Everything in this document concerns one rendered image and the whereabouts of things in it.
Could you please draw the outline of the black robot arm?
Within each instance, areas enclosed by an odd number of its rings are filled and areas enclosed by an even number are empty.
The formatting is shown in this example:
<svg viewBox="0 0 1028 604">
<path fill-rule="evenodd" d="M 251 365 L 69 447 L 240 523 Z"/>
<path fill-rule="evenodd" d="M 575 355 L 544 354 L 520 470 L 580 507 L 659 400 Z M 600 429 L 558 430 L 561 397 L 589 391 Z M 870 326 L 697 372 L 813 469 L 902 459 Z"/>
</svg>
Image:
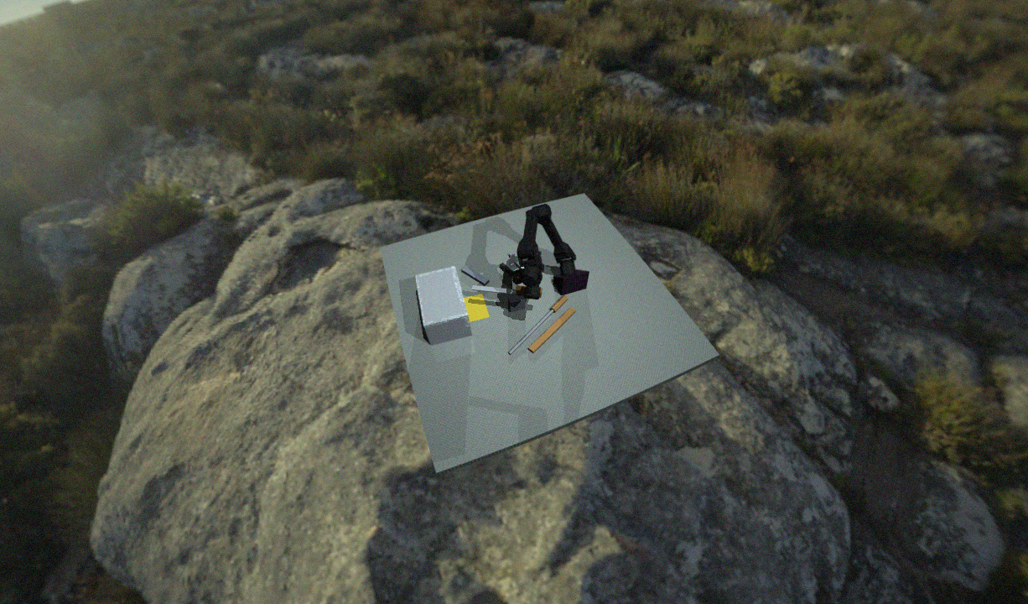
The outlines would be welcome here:
<svg viewBox="0 0 1028 604">
<path fill-rule="evenodd" d="M 570 275 L 578 272 L 575 270 L 573 263 L 573 260 L 576 260 L 576 256 L 570 246 L 563 243 L 563 239 L 559 236 L 555 225 L 551 221 L 551 206 L 548 204 L 538 204 L 533 210 L 526 211 L 527 219 L 524 238 L 517 246 L 519 267 L 524 268 L 513 272 L 511 275 L 513 284 L 524 284 L 528 287 L 536 286 L 537 284 L 538 272 L 542 270 L 542 252 L 538 251 L 538 244 L 536 243 L 538 223 L 543 225 L 546 234 L 551 238 L 552 244 L 555 246 L 555 253 L 553 255 L 555 255 L 557 263 L 560 263 L 560 270 L 563 273 L 561 275 Z M 525 258 L 528 258 L 528 260 L 522 261 Z"/>
</svg>

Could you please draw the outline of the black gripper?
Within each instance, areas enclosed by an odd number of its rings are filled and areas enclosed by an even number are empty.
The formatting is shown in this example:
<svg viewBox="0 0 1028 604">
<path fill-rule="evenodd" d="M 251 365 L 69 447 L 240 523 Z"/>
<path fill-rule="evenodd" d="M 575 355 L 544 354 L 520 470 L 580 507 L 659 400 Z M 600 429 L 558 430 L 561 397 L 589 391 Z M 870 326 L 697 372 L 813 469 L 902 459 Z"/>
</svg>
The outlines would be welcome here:
<svg viewBox="0 0 1028 604">
<path fill-rule="evenodd" d="M 525 288 L 525 292 L 524 292 L 524 298 L 525 299 L 538 299 L 538 297 L 540 297 L 541 287 L 538 287 L 538 285 L 540 285 L 541 280 L 543 279 L 543 274 L 542 274 L 543 270 L 544 270 L 544 264 L 542 263 L 542 270 L 540 272 L 538 272 L 538 278 L 537 278 L 536 286 L 533 286 L 533 287 L 528 287 L 527 286 Z"/>
</svg>

